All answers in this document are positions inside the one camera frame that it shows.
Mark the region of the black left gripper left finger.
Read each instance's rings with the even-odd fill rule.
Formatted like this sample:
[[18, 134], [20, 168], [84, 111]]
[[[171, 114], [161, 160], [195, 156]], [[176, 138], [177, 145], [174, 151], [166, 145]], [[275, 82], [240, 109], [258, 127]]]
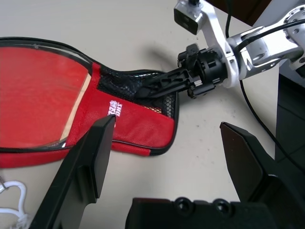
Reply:
[[87, 205], [100, 198], [115, 116], [94, 122], [69, 150], [33, 219], [35, 229], [77, 229]]

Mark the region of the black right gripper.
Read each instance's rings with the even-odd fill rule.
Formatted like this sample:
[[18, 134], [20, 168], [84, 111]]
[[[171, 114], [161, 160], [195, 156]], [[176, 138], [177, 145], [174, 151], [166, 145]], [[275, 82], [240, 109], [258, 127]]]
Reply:
[[180, 68], [163, 73], [144, 83], [135, 98], [159, 98], [187, 90], [190, 98], [205, 95], [227, 77], [225, 63], [215, 49], [200, 50], [196, 43], [178, 55]]

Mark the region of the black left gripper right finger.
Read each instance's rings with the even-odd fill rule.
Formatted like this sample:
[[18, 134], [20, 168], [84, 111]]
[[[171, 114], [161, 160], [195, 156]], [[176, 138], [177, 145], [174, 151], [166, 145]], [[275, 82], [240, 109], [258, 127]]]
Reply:
[[279, 229], [305, 227], [305, 199], [258, 139], [227, 122], [220, 124], [229, 175], [241, 202], [260, 203]]

